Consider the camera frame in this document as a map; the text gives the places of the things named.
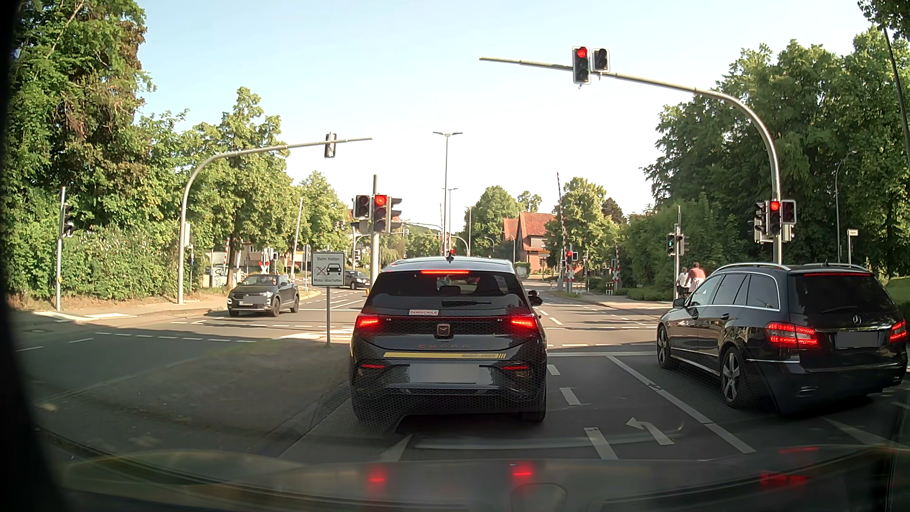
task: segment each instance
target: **road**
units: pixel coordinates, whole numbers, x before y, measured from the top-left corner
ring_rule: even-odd
[[[541,290],[549,345],[548,414],[539,425],[506,415],[359,424],[344,368],[363,291],[332,292],[328,328],[320,295],[278,318],[188,312],[26,327],[17,347],[42,425],[110,451],[228,449],[306,463],[702,460],[800,445],[910,444],[907,383],[800,417],[767,406],[735,410],[714,377],[657,366],[660,310],[613,309],[526,285]],[[321,350],[326,331],[333,346]]]

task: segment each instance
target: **car wheel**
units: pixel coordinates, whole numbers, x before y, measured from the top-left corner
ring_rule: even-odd
[[[670,354],[670,336],[667,335],[667,330],[660,326],[657,328],[657,364],[664,370],[670,370],[677,365],[677,361]]]
[[[731,346],[721,355],[721,393],[730,407],[743,407],[753,397],[752,383],[746,377],[743,356],[738,348]]]

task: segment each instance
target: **car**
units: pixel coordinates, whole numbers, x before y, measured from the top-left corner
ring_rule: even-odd
[[[543,421],[547,339],[511,263],[391,263],[354,324],[350,395],[362,423],[388,415],[514,413]]]
[[[673,301],[657,362],[717,375],[729,406],[767,395],[790,414],[900,384],[906,342],[906,320],[861,266],[735,263]]]
[[[300,309],[300,290],[286,275],[252,274],[227,295],[227,313],[268,312],[278,316],[283,309]]]
[[[351,290],[357,290],[360,286],[366,288],[369,286],[369,276],[361,271],[345,271],[344,286]]]

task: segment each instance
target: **street lamp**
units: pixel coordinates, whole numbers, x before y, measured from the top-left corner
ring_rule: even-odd
[[[442,191],[442,228],[443,228],[443,230],[445,230],[446,209],[448,208],[448,202],[446,201],[447,198],[446,198],[445,191],[449,188],[449,137],[451,137],[453,135],[461,135],[461,133],[463,133],[463,132],[455,131],[452,133],[442,133],[441,131],[434,131],[433,133],[435,133],[437,135],[442,135],[443,137],[446,138],[446,170],[445,170],[445,178],[443,179],[443,182],[442,182],[442,188],[443,188],[443,191]],[[443,252],[447,252],[449,250],[449,247],[446,245],[445,241],[443,242],[442,249],[443,249]]]
[[[855,155],[856,151],[850,151],[847,153],[841,161],[837,162],[837,167],[834,168],[834,215],[837,218],[837,262],[841,262],[841,205],[840,205],[840,194],[837,192],[837,174],[841,170],[841,165],[850,158],[850,155]]]

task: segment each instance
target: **blurred license plate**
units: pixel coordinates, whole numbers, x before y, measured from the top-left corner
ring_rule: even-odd
[[[878,346],[877,331],[844,331],[834,338],[837,348],[875,348]]]
[[[476,384],[476,364],[412,364],[410,381],[430,384]]]

